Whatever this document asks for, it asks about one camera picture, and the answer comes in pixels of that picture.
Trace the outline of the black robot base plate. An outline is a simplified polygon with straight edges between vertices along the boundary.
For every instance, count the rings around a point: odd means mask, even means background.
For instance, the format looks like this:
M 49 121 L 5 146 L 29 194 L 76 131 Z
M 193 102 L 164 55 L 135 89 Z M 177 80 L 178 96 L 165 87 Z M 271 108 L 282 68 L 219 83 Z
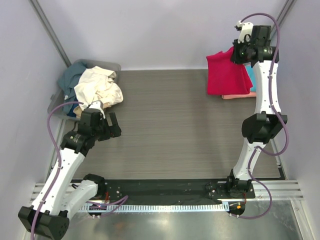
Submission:
M 256 197 L 252 184 L 242 187 L 223 178 L 109 179 L 105 185 L 111 202 L 128 196 L 125 203 L 138 206 L 211 205 Z

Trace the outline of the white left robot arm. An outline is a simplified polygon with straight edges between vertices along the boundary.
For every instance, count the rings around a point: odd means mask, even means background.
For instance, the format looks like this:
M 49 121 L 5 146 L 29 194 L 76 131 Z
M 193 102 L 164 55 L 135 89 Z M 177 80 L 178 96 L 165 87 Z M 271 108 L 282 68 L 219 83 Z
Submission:
M 101 110 L 86 108 L 76 130 L 67 132 L 57 148 L 57 161 L 42 190 L 30 206 L 23 206 L 18 218 L 30 238 L 40 235 L 60 240 L 66 234 L 76 212 L 90 199 L 101 200 L 107 191 L 105 179 L 87 174 L 76 189 L 66 195 L 72 178 L 97 141 L 121 136 L 116 114 L 110 112 L 110 122 Z

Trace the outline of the red pink t shirt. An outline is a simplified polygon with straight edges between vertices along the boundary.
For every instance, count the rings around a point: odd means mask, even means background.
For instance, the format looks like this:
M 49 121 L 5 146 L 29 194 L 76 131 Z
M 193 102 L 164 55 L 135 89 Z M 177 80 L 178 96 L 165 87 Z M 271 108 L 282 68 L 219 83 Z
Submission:
M 208 67 L 207 94 L 215 96 L 247 95 L 253 87 L 243 64 L 231 61 L 234 48 L 206 57 Z

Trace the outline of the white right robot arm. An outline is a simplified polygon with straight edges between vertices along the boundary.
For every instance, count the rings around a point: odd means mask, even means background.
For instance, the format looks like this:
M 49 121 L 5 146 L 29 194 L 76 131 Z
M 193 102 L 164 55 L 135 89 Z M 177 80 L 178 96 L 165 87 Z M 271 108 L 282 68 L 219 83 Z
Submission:
M 261 152 L 288 121 L 278 102 L 279 47 L 271 46 L 271 26 L 239 21 L 235 28 L 240 34 L 233 42 L 231 60 L 250 64 L 256 79 L 256 104 L 254 114 L 242 123 L 244 141 L 239 159 L 220 187 L 231 198 L 251 191 L 251 174 Z

